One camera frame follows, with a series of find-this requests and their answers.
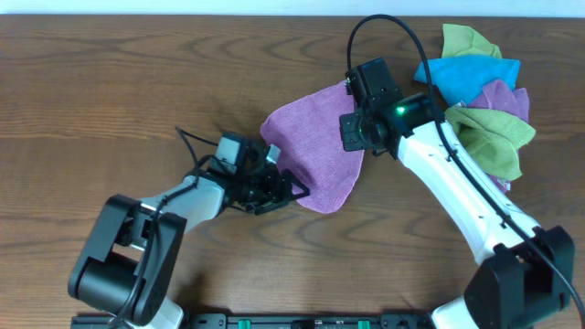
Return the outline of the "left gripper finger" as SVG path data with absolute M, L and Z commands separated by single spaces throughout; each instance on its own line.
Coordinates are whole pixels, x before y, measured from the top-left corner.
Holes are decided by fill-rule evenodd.
M 256 216 L 263 215 L 263 214 L 272 212 L 274 210 L 278 210 L 280 208 L 286 207 L 288 205 L 289 205 L 289 202 L 287 200 L 283 200 L 280 202 L 265 203 L 261 206 L 255 207 L 253 210 L 253 214 Z
M 279 199 L 281 201 L 296 201 L 310 195 L 310 189 L 302 183 L 291 170 L 281 171 L 281 187 Z

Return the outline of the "purple microfiber cloth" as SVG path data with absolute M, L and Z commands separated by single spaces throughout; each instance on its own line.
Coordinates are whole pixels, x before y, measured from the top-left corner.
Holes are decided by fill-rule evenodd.
M 280 148 L 280 170 L 290 170 L 310 190 L 298 203 L 321 214 L 339 210 L 360 175 L 364 153 L 343 148 L 339 117 L 354 111 L 344 82 L 291 102 L 261 125 L 263 140 Z

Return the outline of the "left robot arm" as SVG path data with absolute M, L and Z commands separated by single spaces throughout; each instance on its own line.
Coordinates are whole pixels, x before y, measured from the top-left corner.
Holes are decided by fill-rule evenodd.
M 108 313 L 107 328 L 181 328 L 185 313 L 166 293 L 184 235 L 227 208 L 262 215 L 309 194 L 269 160 L 246 169 L 207 155 L 158 196 L 105 202 L 69 276 L 69 296 Z

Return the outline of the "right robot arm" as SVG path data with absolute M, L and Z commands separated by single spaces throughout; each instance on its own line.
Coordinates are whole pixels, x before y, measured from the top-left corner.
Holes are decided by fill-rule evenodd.
M 346 151 L 388 152 L 430 189 L 479 266 L 462 296 L 431 312 L 434 327 L 531 328 L 570 305 L 584 309 L 569 234 L 544 230 L 502 194 L 426 95 L 366 98 L 339 124 Z

